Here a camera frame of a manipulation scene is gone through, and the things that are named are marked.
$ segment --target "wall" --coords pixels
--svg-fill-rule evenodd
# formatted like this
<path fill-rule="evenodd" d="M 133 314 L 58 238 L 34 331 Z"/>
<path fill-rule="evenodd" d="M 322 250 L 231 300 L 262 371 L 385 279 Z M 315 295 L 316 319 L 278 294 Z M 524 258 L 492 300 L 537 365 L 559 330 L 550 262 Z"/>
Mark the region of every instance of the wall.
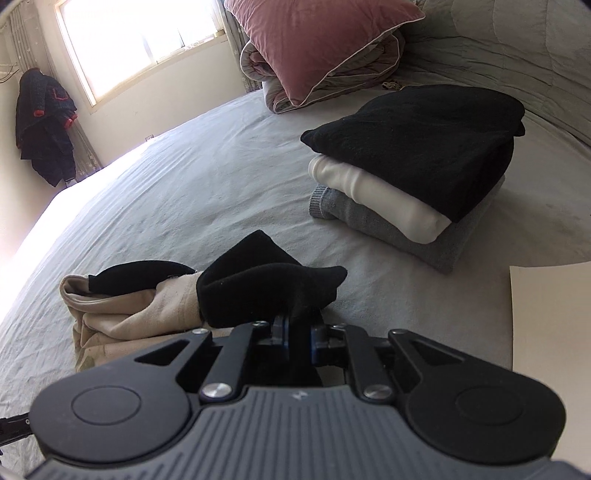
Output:
<path fill-rule="evenodd" d="M 56 76 L 78 106 L 79 122 L 103 165 L 145 141 L 228 102 L 245 89 L 227 41 L 212 42 L 149 72 L 91 112 L 67 56 L 55 0 L 35 0 Z"/>
<path fill-rule="evenodd" d="M 0 35 L 0 64 L 10 62 Z M 17 74 L 0 84 L 0 274 L 58 191 L 31 168 L 30 161 L 20 159 L 15 145 L 19 78 Z"/>

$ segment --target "sheer curtain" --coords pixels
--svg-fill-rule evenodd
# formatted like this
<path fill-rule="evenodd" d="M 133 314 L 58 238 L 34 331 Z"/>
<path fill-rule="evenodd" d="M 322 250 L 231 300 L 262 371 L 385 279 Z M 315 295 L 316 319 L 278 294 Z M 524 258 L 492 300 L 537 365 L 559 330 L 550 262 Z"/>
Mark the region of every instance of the sheer curtain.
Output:
<path fill-rule="evenodd" d="M 221 23 L 223 29 L 228 36 L 228 41 L 230 42 L 230 46 L 232 47 L 232 52 L 234 53 L 234 58 L 236 59 L 236 63 L 238 64 L 238 68 L 242 73 L 242 69 L 240 68 L 240 54 L 242 53 L 242 49 L 244 45 L 246 45 L 249 41 L 248 35 L 244 32 L 240 24 L 236 21 L 236 18 L 224 7 L 224 0 L 211 0 L 213 2 L 213 7 L 215 10 L 215 14 L 218 16 L 219 22 Z M 242 73 L 242 83 L 244 84 L 244 88 L 247 92 L 254 92 L 255 90 L 260 89 L 261 82 L 256 82 L 251 80 L 246 75 Z"/>
<path fill-rule="evenodd" d="M 38 67 L 43 73 L 57 78 L 47 54 L 37 8 L 33 0 L 24 0 L 11 12 L 9 26 L 9 36 L 12 39 L 21 72 Z M 96 153 L 78 122 L 74 122 L 68 129 L 68 135 L 74 146 L 76 180 L 85 179 L 100 170 L 101 166 Z"/>

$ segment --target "white board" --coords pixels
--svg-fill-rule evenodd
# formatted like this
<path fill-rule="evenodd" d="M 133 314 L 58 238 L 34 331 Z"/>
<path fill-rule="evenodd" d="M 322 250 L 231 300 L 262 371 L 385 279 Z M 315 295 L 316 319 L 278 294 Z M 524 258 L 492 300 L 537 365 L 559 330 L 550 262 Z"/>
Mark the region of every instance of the white board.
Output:
<path fill-rule="evenodd" d="M 591 472 L 591 262 L 511 267 L 513 370 L 566 406 L 553 458 Z"/>

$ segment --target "stack of folded clothes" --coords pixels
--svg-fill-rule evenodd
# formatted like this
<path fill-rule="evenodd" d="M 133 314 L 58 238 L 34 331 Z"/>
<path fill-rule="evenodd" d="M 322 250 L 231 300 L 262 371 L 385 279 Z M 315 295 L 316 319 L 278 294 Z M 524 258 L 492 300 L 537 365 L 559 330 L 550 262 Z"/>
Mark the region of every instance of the stack of folded clothes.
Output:
<path fill-rule="evenodd" d="M 320 155 L 310 214 L 452 271 L 491 205 L 525 134 L 522 103 L 494 90 L 405 87 L 350 116 L 308 130 Z"/>

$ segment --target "light gray bed sheet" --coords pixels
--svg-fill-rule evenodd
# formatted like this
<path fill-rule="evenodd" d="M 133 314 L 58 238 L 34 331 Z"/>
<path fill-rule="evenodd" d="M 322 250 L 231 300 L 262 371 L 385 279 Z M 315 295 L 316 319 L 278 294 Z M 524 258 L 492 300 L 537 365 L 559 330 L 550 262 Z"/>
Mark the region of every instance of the light gray bed sheet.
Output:
<path fill-rule="evenodd" d="M 73 319 L 57 292 L 62 276 L 144 259 L 201 270 L 256 229 L 304 265 L 348 269 L 325 310 L 328 322 L 378 336 L 412 329 L 510 367 L 509 265 L 591 260 L 591 151 L 528 114 L 505 184 L 454 272 L 443 275 L 344 223 L 308 214 L 314 153 L 300 134 L 381 93 L 274 115 L 255 92 L 158 137 L 59 237 L 0 325 L 0 417 L 27 411 L 43 387 L 73 372 Z M 41 460 L 31 438 L 4 451 L 4 464 L 20 472 Z"/>

